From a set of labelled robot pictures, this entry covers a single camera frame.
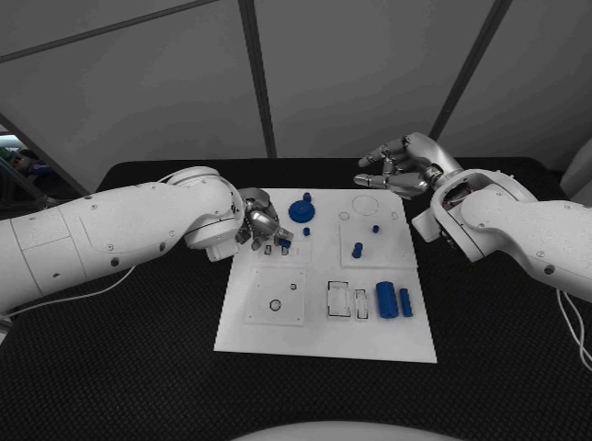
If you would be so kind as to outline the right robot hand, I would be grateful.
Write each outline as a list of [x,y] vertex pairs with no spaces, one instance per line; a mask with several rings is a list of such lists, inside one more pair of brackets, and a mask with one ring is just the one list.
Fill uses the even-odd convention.
[[359,174],[353,181],[359,186],[385,189],[404,199],[437,191],[447,180],[464,171],[463,165],[438,142],[415,132],[376,147],[359,160],[366,168],[382,164],[378,175]]

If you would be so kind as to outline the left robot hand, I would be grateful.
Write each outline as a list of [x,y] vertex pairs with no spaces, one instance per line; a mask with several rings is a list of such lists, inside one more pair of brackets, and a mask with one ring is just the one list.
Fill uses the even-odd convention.
[[236,236],[238,243],[254,241],[252,250],[256,251],[272,240],[277,246],[288,249],[294,235],[281,225],[269,193],[261,188],[248,187],[239,190],[239,195],[244,202],[244,222]]

